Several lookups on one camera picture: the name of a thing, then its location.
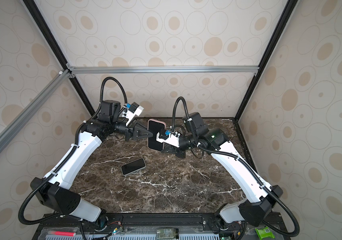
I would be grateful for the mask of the phone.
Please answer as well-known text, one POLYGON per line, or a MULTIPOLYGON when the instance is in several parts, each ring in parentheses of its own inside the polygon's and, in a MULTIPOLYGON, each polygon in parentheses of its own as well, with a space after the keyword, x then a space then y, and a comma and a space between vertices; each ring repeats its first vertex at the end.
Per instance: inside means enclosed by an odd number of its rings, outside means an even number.
POLYGON ((161 152, 164 149, 164 143, 157 141, 157 134, 166 128, 166 123, 155 120, 149 119, 148 120, 148 130, 153 133, 153 136, 148 138, 148 148, 151 150, 155 150, 161 152))
POLYGON ((143 158, 134 160, 121 166, 121 171, 124 176, 140 171, 146 167, 146 162, 143 158))

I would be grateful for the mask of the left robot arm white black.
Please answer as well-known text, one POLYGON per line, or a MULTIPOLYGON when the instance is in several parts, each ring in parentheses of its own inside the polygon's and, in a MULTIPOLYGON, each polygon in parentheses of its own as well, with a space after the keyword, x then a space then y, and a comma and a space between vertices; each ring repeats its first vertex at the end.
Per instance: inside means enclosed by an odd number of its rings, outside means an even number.
POLYGON ((62 215, 72 215, 101 227, 106 221, 103 210, 70 188, 83 165, 108 136, 121 133, 127 141, 153 136, 136 119, 143 110, 137 103, 121 107, 118 101, 102 101, 97 115, 76 131, 75 142, 61 161, 44 178, 35 178, 31 182, 38 201, 62 215))

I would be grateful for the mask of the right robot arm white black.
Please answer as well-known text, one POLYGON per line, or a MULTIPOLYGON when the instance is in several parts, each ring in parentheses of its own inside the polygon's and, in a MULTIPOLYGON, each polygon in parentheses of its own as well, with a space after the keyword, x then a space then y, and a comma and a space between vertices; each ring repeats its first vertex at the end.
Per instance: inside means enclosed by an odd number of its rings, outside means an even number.
POLYGON ((272 186, 258 175, 241 157, 229 137, 219 128, 210 130, 199 113, 182 119, 187 131, 185 136, 179 132, 161 129, 156 140, 172 146, 176 154, 184 154, 185 150, 199 148, 217 160, 238 183, 246 198, 219 209, 219 219, 226 224, 246 221, 258 227, 269 215, 276 204, 272 197, 280 198, 283 190, 278 185, 272 186))

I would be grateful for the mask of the phone in clear case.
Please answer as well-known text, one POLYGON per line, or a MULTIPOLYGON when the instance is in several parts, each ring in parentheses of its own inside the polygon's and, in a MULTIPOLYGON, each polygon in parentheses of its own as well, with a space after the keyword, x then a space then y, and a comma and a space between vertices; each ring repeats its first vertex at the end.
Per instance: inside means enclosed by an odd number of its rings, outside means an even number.
POLYGON ((121 171, 124 176, 140 171, 146 167, 146 162, 143 158, 134 160, 121 166, 121 171))

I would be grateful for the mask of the small circuit board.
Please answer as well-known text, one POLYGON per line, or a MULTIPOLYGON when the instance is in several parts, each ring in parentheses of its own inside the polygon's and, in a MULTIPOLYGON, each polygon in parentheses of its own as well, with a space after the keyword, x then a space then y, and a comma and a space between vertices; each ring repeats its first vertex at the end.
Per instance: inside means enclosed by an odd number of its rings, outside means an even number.
POLYGON ((156 240, 178 240, 179 230, 176 228, 161 228, 157 230, 156 240))

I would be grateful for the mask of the pink marker pen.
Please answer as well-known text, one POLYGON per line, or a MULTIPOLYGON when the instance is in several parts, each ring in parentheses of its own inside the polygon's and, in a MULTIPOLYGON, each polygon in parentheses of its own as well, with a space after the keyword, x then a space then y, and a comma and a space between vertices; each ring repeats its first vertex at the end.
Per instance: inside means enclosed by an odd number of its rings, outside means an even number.
POLYGON ((48 235, 54 236, 65 236, 65 237, 75 237, 77 233, 73 232, 61 232, 61 231, 48 231, 48 235))

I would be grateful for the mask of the horizontal aluminium rail back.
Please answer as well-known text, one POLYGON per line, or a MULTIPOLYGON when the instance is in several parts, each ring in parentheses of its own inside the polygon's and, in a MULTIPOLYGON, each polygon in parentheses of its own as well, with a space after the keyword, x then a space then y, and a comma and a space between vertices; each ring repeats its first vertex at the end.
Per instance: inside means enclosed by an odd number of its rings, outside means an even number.
POLYGON ((257 73, 258 66, 73 67, 74 74, 257 73))

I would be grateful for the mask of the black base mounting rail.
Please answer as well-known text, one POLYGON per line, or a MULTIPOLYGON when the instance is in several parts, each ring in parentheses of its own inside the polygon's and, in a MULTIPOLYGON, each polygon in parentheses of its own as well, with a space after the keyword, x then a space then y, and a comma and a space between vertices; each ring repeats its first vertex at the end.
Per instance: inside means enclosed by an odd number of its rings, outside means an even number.
MULTIPOLYGON (((34 240, 156 240, 161 228, 179 230, 179 240, 259 240, 255 228, 244 221, 226 224, 214 213, 182 214, 108 214, 107 225, 96 230, 95 225, 73 217, 56 217, 39 224, 34 240), (75 237, 48 235, 48 231, 77 233, 75 237)), ((285 237, 272 231, 275 239, 285 237)))

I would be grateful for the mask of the diagonal aluminium rail left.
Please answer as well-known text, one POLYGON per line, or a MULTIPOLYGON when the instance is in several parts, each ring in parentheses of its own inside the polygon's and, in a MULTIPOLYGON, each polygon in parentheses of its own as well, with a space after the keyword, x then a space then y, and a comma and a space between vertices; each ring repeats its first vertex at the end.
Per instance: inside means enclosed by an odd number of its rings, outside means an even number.
POLYGON ((0 133, 0 153, 20 132, 20 130, 38 112, 42 105, 50 98, 54 91, 69 78, 69 70, 62 70, 28 105, 20 114, 0 133))

